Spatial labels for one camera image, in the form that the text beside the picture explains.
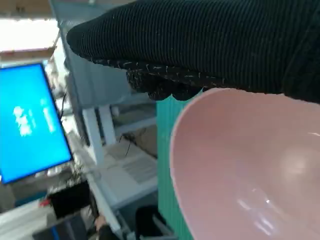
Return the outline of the black knitted glove right hand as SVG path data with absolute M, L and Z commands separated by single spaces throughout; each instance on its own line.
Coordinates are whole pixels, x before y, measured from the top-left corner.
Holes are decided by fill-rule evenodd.
M 74 26 L 66 41 L 155 101 L 213 88 L 320 101 L 317 0 L 137 0 Z

